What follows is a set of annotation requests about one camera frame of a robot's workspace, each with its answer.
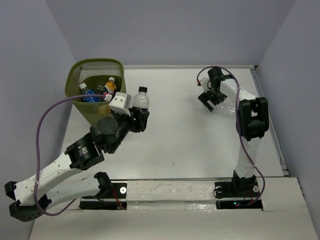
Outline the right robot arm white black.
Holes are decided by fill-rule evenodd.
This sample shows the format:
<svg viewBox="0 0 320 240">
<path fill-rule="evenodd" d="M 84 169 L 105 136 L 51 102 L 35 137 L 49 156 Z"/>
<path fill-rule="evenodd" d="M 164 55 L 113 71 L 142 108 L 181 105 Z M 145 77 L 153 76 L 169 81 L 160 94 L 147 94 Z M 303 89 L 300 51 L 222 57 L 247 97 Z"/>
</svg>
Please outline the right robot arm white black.
<svg viewBox="0 0 320 240">
<path fill-rule="evenodd" d="M 197 85 L 203 88 L 198 100 L 211 112 L 226 99 L 231 100 L 235 105 L 235 128 L 240 142 L 231 180 L 215 183 L 213 195 L 217 199 L 253 196 L 257 200 L 261 191 L 256 177 L 260 173 L 256 158 L 260 142 L 270 126 L 268 100 L 242 88 L 224 67 L 207 66 L 205 70 L 207 77 L 196 78 Z"/>
</svg>

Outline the orange tea bottle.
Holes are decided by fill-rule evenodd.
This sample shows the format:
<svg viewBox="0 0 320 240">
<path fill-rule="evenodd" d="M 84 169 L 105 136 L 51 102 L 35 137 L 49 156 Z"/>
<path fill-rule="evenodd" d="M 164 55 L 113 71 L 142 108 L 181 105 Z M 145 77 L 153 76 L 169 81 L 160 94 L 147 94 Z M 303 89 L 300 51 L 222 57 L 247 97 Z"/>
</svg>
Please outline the orange tea bottle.
<svg viewBox="0 0 320 240">
<path fill-rule="evenodd" d="M 105 102 L 110 102 L 114 96 L 115 91 L 117 90 L 115 81 L 116 80 L 114 77 L 109 77 L 108 81 L 104 85 L 104 92 L 102 95 L 105 95 Z"/>
</svg>

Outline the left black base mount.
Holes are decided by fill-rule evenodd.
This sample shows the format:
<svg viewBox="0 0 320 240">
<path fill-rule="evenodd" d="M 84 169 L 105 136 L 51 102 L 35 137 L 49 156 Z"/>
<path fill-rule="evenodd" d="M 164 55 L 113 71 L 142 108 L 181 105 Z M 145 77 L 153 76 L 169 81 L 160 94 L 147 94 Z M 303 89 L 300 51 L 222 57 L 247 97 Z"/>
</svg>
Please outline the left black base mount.
<svg viewBox="0 0 320 240">
<path fill-rule="evenodd" d="M 85 196 L 80 199 L 81 210 L 126 210 L 127 209 L 127 181 L 112 181 L 113 190 L 106 197 L 99 199 L 93 196 Z"/>
</svg>

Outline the blue label bottle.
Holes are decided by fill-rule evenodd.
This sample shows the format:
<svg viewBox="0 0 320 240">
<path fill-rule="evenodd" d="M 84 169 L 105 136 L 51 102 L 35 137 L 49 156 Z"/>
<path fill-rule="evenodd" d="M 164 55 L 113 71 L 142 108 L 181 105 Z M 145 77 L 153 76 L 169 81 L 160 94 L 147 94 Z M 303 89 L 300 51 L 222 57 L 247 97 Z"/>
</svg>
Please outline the blue label bottle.
<svg viewBox="0 0 320 240">
<path fill-rule="evenodd" d="M 83 101 L 86 103 L 98 103 L 105 101 L 103 97 L 97 96 L 100 95 L 100 93 L 95 92 L 93 89 L 89 88 L 86 83 L 81 83 L 79 85 L 79 89 L 81 90 L 81 93 L 85 95 L 85 97 L 83 97 Z"/>
<path fill-rule="evenodd" d="M 96 93 L 102 95 L 104 93 L 104 85 L 98 84 L 95 88 Z"/>
</svg>

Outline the pepsi label small bottle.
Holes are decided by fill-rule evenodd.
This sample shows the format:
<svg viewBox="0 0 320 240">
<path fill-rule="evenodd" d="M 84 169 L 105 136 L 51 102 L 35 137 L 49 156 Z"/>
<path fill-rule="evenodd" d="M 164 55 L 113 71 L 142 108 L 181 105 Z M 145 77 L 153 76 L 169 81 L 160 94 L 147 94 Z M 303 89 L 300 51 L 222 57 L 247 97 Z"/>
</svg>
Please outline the pepsi label small bottle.
<svg viewBox="0 0 320 240">
<path fill-rule="evenodd" d="M 149 110 L 150 100 L 147 96 L 148 88 L 140 86 L 138 93 L 133 98 L 132 107 L 139 109 L 141 112 L 147 112 Z"/>
</svg>

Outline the clear plastic bottle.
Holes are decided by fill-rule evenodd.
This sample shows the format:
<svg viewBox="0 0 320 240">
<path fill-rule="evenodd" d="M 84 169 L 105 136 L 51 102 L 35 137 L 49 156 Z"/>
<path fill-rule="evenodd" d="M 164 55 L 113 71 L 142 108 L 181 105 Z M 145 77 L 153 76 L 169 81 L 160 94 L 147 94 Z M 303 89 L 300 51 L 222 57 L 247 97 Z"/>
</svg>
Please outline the clear plastic bottle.
<svg viewBox="0 0 320 240">
<path fill-rule="evenodd" d="M 234 106 L 219 104 L 214 107 L 214 110 L 212 112 L 215 114 L 230 115 L 231 116 L 236 113 L 236 109 Z"/>
</svg>

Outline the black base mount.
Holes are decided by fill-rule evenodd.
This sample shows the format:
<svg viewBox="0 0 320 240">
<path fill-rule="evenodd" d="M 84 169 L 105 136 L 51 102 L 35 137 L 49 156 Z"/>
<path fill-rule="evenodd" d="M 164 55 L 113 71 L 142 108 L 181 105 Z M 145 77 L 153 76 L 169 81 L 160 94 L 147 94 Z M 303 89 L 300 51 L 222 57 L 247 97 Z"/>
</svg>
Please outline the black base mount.
<svg viewBox="0 0 320 240">
<path fill-rule="evenodd" d="M 244 192 L 238 193 L 231 189 L 231 186 L 230 181 L 218 181 L 214 183 L 212 194 L 216 199 L 215 206 L 217 210 L 263 209 L 262 200 L 260 198 L 257 199 L 260 195 L 257 182 Z"/>
<path fill-rule="evenodd" d="M 127 209 L 127 181 L 112 181 L 113 190 L 106 197 L 99 199 L 93 196 L 85 196 L 80 199 L 81 210 L 126 210 Z"/>
</svg>

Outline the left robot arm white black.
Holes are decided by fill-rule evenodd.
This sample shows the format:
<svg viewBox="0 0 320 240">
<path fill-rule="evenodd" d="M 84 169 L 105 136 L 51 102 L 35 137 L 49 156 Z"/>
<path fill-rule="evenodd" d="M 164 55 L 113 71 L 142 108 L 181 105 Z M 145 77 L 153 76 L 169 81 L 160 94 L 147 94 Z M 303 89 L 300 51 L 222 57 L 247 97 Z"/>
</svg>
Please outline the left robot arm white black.
<svg viewBox="0 0 320 240">
<path fill-rule="evenodd" d="M 14 201 L 9 206 L 10 216 L 29 222 L 68 201 L 107 197 L 113 192 L 113 185 L 106 172 L 73 183 L 65 181 L 103 162 L 105 153 L 114 154 L 129 132 L 144 132 L 149 115 L 148 110 L 132 107 L 128 114 L 114 112 L 105 116 L 39 173 L 24 181 L 6 183 L 5 193 Z"/>
</svg>

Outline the green mesh waste bin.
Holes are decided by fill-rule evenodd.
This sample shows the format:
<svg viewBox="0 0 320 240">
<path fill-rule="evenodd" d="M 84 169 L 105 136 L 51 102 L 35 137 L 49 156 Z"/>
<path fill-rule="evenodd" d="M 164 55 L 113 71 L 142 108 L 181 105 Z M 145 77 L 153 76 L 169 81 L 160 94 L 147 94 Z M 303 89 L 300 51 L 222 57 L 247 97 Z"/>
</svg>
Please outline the green mesh waste bin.
<svg viewBox="0 0 320 240">
<path fill-rule="evenodd" d="M 85 83 L 90 90 L 98 94 L 98 87 L 104 86 L 110 77 L 115 78 L 116 91 L 126 93 L 124 66 L 112 58 L 89 58 L 75 63 L 69 70 L 64 94 L 66 97 L 81 95 L 80 84 Z M 101 118 L 111 117 L 108 101 L 85 102 L 83 99 L 71 101 L 75 108 L 91 125 Z"/>
</svg>

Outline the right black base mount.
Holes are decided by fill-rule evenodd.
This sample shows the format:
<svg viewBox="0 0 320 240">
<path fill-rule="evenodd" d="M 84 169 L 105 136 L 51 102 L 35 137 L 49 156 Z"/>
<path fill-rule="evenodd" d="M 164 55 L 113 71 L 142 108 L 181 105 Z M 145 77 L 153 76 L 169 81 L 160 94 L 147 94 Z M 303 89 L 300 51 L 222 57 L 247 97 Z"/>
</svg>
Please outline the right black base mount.
<svg viewBox="0 0 320 240">
<path fill-rule="evenodd" d="M 216 199 L 215 206 L 217 210 L 263 209 L 262 200 L 260 198 L 257 199 L 260 195 L 257 182 L 244 192 L 238 193 L 231 189 L 231 186 L 230 181 L 218 181 L 214 183 L 212 194 Z"/>
</svg>

